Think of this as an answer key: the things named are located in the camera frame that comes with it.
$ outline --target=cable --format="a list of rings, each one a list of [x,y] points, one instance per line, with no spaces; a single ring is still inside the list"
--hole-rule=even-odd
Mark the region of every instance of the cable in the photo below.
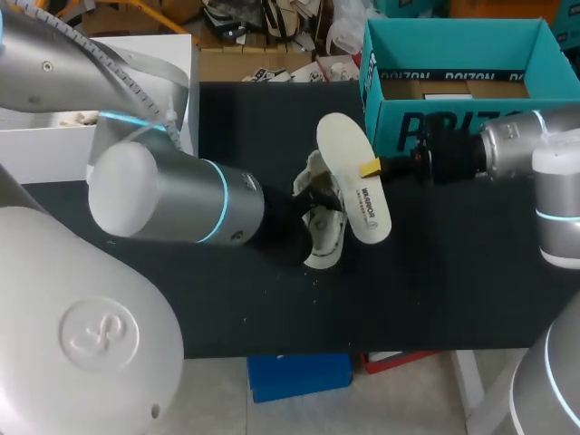
[[[175,118],[168,113],[161,113],[161,110],[155,101],[153,101],[151,97],[95,43],[74,30],[67,23],[59,20],[43,9],[27,4],[26,0],[7,0],[7,3],[22,8],[25,15],[34,20],[48,24],[53,29],[64,34],[75,44],[79,45],[87,54],[92,56],[98,63],[119,77],[119,79],[121,79],[121,81],[139,97],[142,105],[147,108],[147,111],[151,115],[152,122],[163,123],[165,131],[168,133],[173,144],[178,150],[182,150],[181,141],[179,140],[179,130],[175,123]]]

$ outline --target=plastic bag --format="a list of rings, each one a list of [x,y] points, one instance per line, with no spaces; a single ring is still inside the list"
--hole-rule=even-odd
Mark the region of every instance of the plastic bag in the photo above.
[[[348,54],[358,54],[363,49],[364,26],[369,18],[386,18],[372,7],[371,0],[334,0],[333,24],[326,36],[326,52],[331,43]]]

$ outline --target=robot logo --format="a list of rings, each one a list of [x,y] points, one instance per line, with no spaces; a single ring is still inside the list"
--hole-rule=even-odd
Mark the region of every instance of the robot logo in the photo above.
[[[139,346],[139,329],[123,305],[87,299],[64,313],[59,341],[64,355],[80,369],[110,372],[131,362]]]

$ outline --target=white shoe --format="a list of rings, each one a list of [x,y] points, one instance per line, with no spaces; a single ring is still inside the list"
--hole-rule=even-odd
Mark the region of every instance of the white shoe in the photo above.
[[[348,116],[330,113],[318,122],[316,142],[327,170],[340,186],[354,236],[366,244],[382,242],[391,233],[391,213],[381,178],[360,176],[360,166],[374,159],[364,131]]]
[[[328,186],[343,204],[343,195],[338,189],[334,176],[330,173],[320,151],[316,150],[306,163],[303,170],[294,181],[294,194],[297,195],[311,184],[313,179],[321,176],[317,181],[324,182],[324,174],[327,174]],[[346,215],[341,211],[329,210],[318,206],[310,210],[302,217],[312,236],[312,253],[304,261],[304,264],[312,269],[327,269],[334,266],[343,252],[344,229],[346,228]]]

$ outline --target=tiled floor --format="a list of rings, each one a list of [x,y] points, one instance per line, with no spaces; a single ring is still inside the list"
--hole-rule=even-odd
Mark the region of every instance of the tiled floor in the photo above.
[[[153,435],[464,435],[459,391],[446,353],[353,384],[254,404],[246,359],[190,360],[178,396]]]

